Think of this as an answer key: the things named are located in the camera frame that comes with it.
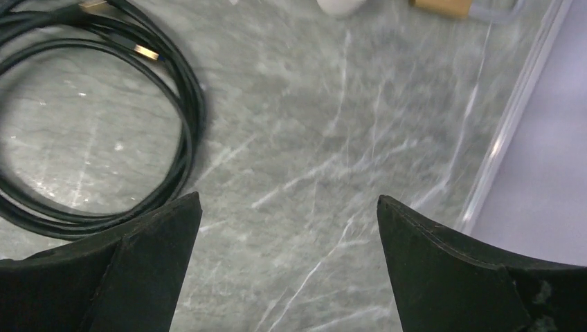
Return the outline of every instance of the coiled cable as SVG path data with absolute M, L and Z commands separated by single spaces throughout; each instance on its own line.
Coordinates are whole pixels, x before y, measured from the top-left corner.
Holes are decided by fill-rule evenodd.
M 0 79 L 29 57 L 59 48 L 85 48 L 121 59 L 157 85 L 181 120 L 180 143 L 163 181 L 140 203 L 114 214 L 68 212 L 42 203 L 0 172 L 0 216 L 31 232 L 47 237 L 77 240 L 144 215 L 178 197 L 194 164 L 195 152 L 206 123 L 202 89 L 188 61 L 174 42 L 141 10 L 127 0 L 91 0 L 51 11 L 14 11 L 27 0 L 0 4 L 0 48 L 35 29 L 70 26 L 97 38 L 61 38 L 27 46 L 0 60 Z M 114 7 L 132 21 L 98 15 Z M 158 62 L 173 79 L 174 92 L 141 58 Z

